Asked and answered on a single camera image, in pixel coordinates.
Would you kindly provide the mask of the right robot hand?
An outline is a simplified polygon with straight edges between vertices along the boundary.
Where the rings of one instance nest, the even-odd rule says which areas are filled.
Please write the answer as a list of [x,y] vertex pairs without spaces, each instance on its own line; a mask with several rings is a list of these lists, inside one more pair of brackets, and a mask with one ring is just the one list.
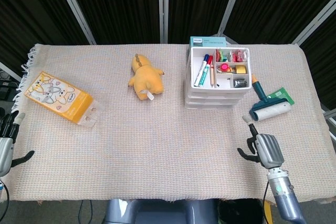
[[238,148],[240,156],[245,160],[260,163],[266,169],[281,167],[285,160],[276,138],[270,134],[258,133],[249,117],[243,115],[242,119],[247,123],[252,135],[247,139],[247,146],[252,155],[247,155],[241,148]]

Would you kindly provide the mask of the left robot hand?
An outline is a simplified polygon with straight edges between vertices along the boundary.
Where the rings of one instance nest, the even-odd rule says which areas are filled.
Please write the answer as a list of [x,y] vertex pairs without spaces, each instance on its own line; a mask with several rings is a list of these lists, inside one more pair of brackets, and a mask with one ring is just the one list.
[[19,128],[25,113],[14,111],[1,119],[1,177],[8,174],[11,168],[30,160],[35,151],[29,151],[24,157],[13,159],[14,146]]

